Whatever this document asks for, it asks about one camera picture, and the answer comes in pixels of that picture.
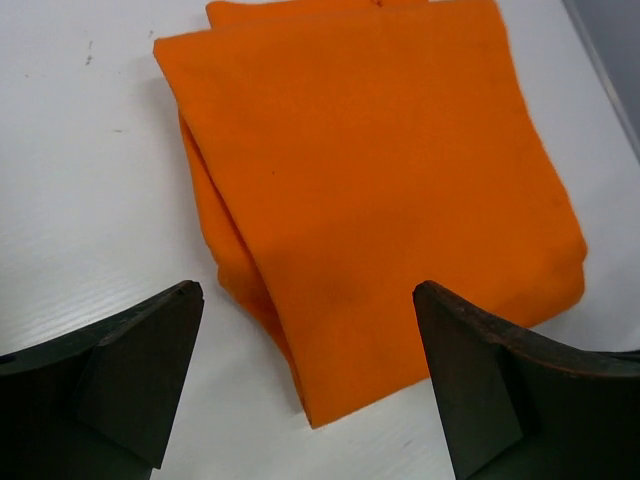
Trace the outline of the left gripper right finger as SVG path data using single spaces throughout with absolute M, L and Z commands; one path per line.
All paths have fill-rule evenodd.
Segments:
M 580 350 L 433 281 L 413 293 L 459 479 L 635 479 L 639 355 Z

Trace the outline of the orange cloth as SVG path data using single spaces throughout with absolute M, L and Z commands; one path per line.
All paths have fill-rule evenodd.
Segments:
M 426 378 L 433 280 L 532 327 L 587 246 L 493 1 L 337 2 L 160 38 L 220 285 L 322 427 Z

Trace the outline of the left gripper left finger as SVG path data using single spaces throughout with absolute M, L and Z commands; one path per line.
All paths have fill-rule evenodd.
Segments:
M 148 479 L 169 443 L 203 314 L 182 281 L 1 357 L 4 479 Z

